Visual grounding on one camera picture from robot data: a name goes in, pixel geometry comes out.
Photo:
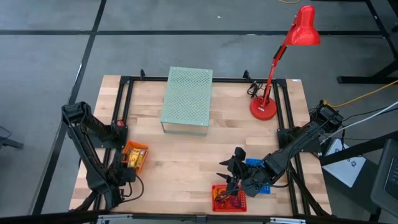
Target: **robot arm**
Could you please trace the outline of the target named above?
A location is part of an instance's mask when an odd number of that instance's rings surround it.
[[[326,105],[319,106],[312,113],[310,122],[301,128],[293,130],[278,130],[279,147],[278,151],[268,154],[256,167],[247,166],[243,161],[246,157],[245,151],[237,147],[234,156],[229,160],[220,162],[228,166],[232,177],[218,174],[227,180],[227,190],[238,188],[241,180],[241,189],[247,196],[254,197],[261,190],[263,185],[272,185],[289,168],[289,161],[299,152],[317,152],[319,148],[318,137],[323,133],[336,131],[340,126],[343,117],[333,108]]]
[[[135,170],[121,163],[121,149],[126,143],[127,127],[103,124],[91,114],[91,108],[85,102],[63,106],[62,121],[68,126],[68,135],[87,169],[87,184],[92,190],[77,210],[87,210],[100,194],[104,195],[107,210],[117,207],[124,200],[119,186],[136,179]],[[96,147],[116,149],[109,167],[98,158]]]

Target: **red basket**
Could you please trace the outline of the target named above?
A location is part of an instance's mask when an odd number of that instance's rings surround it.
[[[226,184],[211,186],[211,202],[213,212],[246,212],[248,210],[246,195],[239,191],[237,196],[229,196],[226,199],[216,202],[215,198],[219,193],[226,190]]]

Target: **red desk lamp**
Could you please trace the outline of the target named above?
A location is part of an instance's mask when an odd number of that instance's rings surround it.
[[[267,87],[263,96],[253,98],[250,103],[250,112],[260,120],[271,119],[276,114],[276,103],[269,98],[271,92],[271,80],[278,61],[286,50],[286,45],[317,45],[320,43],[318,32],[313,27],[315,9],[313,6],[303,6],[294,18],[292,27],[289,29],[286,39],[276,52],[272,60]]]

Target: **gray floor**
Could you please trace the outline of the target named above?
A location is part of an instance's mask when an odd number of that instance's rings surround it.
[[[388,30],[398,19],[387,1],[373,1]],[[0,2],[0,29],[91,29],[100,0]],[[376,30],[365,3],[277,0],[147,1],[108,0],[100,30],[287,30],[300,6],[313,4],[318,30]],[[87,36],[0,36],[0,125],[23,150],[0,151],[0,217],[25,215],[60,122]],[[266,36],[97,36],[78,100],[95,104],[103,75],[167,75],[170,66],[210,68],[217,77],[240,77],[248,69],[265,77],[283,37]],[[341,103],[380,85],[339,85],[338,75],[371,75],[392,61],[384,39],[322,37],[321,45],[289,47],[276,78],[300,78],[308,107],[320,99]],[[373,110],[396,100],[390,87],[344,107],[343,116]],[[346,137],[373,138],[396,129],[386,114],[349,129]],[[356,141],[347,140],[348,144]],[[380,151],[366,155],[377,162]],[[44,212],[67,211],[78,170],[78,154],[65,140]],[[367,220],[369,214],[328,187],[333,213]],[[397,223],[383,212],[381,222]]]

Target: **lamp shade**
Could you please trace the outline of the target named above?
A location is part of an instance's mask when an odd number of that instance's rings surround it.
[[[285,45],[317,45],[320,43],[319,33],[313,27],[315,9],[303,6],[297,13],[293,25],[286,35]]]

